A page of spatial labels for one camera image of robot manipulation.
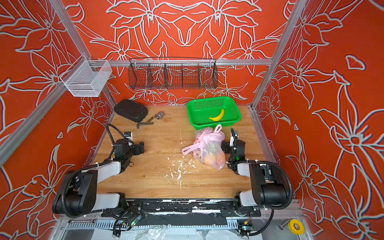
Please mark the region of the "pink plastic bag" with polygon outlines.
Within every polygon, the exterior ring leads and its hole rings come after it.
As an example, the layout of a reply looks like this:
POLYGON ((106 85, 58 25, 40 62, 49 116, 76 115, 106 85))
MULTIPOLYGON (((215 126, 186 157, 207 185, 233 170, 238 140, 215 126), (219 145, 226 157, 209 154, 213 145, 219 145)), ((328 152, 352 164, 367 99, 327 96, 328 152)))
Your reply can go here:
POLYGON ((204 165, 216 170, 221 170, 227 163, 226 155, 222 150, 222 141, 225 134, 222 125, 215 128, 207 127, 195 132, 194 143, 182 149, 182 154, 192 154, 193 157, 204 165))

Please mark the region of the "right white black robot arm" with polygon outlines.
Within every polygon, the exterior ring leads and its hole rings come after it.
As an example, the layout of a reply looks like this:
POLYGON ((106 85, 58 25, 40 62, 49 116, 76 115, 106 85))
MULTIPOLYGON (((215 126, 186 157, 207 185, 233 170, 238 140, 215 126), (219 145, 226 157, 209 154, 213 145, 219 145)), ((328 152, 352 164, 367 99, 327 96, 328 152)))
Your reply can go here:
POLYGON ((250 190, 235 195, 234 208, 287 208, 293 200, 293 186, 288 174, 277 163, 247 159, 245 146, 246 142, 239 140, 234 129, 231 129, 230 141, 222 142, 222 150, 229 155, 228 169, 250 178, 251 182, 250 190))

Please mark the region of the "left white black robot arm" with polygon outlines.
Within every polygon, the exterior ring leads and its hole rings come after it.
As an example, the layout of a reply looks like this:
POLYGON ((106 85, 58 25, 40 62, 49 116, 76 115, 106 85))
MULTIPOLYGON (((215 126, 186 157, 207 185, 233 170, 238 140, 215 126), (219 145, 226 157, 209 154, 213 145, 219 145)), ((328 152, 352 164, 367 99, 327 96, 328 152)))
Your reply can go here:
POLYGON ((122 133, 112 124, 106 124, 109 136, 111 129, 116 130, 121 139, 110 138, 112 150, 102 163, 71 170, 65 174, 52 204, 54 214, 75 219, 91 213, 102 213, 117 220, 127 220, 128 211, 136 210, 129 207, 124 193, 98 193, 99 183, 132 167, 132 157, 145 152, 144 142, 134 143, 131 132, 122 133))

